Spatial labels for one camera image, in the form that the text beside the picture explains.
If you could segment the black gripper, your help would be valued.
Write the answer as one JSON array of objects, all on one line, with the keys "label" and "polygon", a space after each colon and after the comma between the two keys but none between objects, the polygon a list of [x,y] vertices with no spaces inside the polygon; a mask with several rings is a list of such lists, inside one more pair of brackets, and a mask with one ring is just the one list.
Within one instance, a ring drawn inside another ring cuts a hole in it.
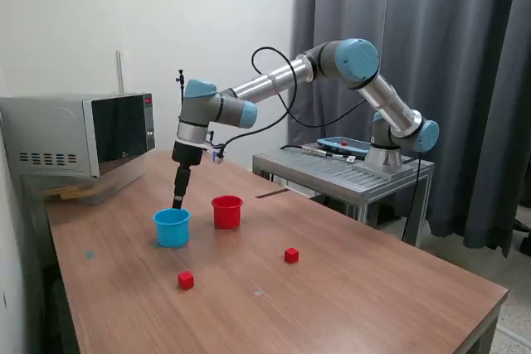
[{"label": "black gripper", "polygon": [[183,198],[188,188],[188,180],[191,173],[191,167],[197,166],[202,160],[202,149],[176,142],[173,145],[172,160],[178,164],[174,190],[173,190],[173,209],[181,209]]}]

